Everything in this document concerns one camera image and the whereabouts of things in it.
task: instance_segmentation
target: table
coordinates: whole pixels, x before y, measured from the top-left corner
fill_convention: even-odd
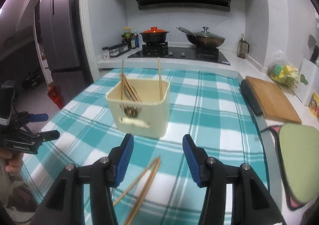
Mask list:
[[[156,69],[125,69],[128,78],[158,79]],[[42,131],[57,129],[60,139],[44,143],[38,155],[25,155],[22,169],[35,198],[41,202],[63,167],[92,164],[118,146],[124,133],[117,130],[105,94],[120,80],[113,69],[68,103]],[[133,224],[197,224],[205,188],[192,181],[181,140],[191,134],[197,146],[224,164],[251,164],[268,186],[267,163],[254,117],[239,92],[235,78],[201,71],[162,70],[170,81],[171,115],[165,136],[159,139],[134,136],[134,151],[118,197],[155,157],[161,166]],[[123,224],[140,193],[148,173],[115,207]],[[86,224],[91,224],[89,188],[85,186]],[[227,186],[225,224],[230,224],[231,186]]]

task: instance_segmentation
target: wooden chopstick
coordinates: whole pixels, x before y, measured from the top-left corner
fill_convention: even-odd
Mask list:
[[[160,58],[157,58],[157,66],[159,68],[159,97],[161,101],[163,100],[163,88],[162,88],[162,74],[160,71]]]
[[[139,98],[139,96],[137,95],[137,93],[135,92],[135,90],[133,89],[129,81],[127,80],[125,74],[121,75],[121,79],[123,79],[124,86],[126,87],[129,94],[132,96],[133,100],[140,102],[141,99]]]
[[[122,60],[122,71],[121,71],[121,100],[123,100],[123,89],[124,89],[124,84],[123,84],[123,68],[124,68],[124,60]]]
[[[138,213],[139,209],[141,208],[141,206],[143,204],[143,201],[148,193],[148,190],[151,187],[151,184],[156,176],[156,173],[157,173],[159,166],[160,166],[160,160],[158,160],[156,162],[155,166],[153,167],[151,174],[149,175],[149,177],[148,177],[148,179],[143,187],[143,190],[141,191],[140,195],[138,196],[138,199],[137,199],[136,203],[134,204],[133,209],[131,210],[129,216],[127,217],[124,225],[131,225],[132,221],[134,220],[136,214]]]
[[[131,184],[129,185],[129,187],[119,196],[119,198],[117,198],[117,199],[115,200],[115,202],[113,203],[114,206],[115,206],[120,200],[122,200],[122,198],[123,198],[125,195],[127,195],[127,193],[138,183],[138,181],[141,180],[142,176],[143,176],[155,163],[157,163],[159,159],[160,159],[160,158],[154,158],[154,159],[152,160],[152,162],[148,164],[148,166],[143,170],[142,173],[140,173],[140,174],[138,175],[138,177],[133,181],[133,183],[131,183]]]
[[[135,92],[135,90],[133,89],[133,87],[131,86],[131,84],[129,83],[128,79],[126,78],[126,76],[124,75],[124,78],[126,79],[126,83],[127,85],[129,86],[130,90],[132,91],[133,95],[135,96],[136,98],[136,101],[140,102],[141,99],[139,98],[137,92]]]

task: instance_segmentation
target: refrigerator door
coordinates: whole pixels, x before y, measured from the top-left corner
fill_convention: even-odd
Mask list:
[[[51,75],[64,106],[86,88],[82,71],[58,72]]]
[[[51,25],[58,68],[50,70],[79,67],[70,0],[51,0]]]
[[[50,70],[58,69],[53,34],[51,28],[51,0],[42,0],[40,3],[40,29],[42,44]]]

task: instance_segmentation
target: person's hand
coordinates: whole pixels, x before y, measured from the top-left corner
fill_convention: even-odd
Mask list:
[[[15,175],[20,172],[23,165],[23,153],[12,151],[7,148],[0,148],[0,157],[8,159],[9,165],[6,166],[5,171],[11,175]]]

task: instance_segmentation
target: spatula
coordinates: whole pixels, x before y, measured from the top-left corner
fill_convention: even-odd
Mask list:
[[[313,37],[311,34],[309,35],[309,39],[308,39],[308,46],[309,46],[309,49],[310,49],[310,58],[311,58],[311,56],[312,56],[312,53],[313,53],[313,51],[314,51],[314,49],[315,49],[315,45],[316,45],[316,39],[315,39],[315,37]]]

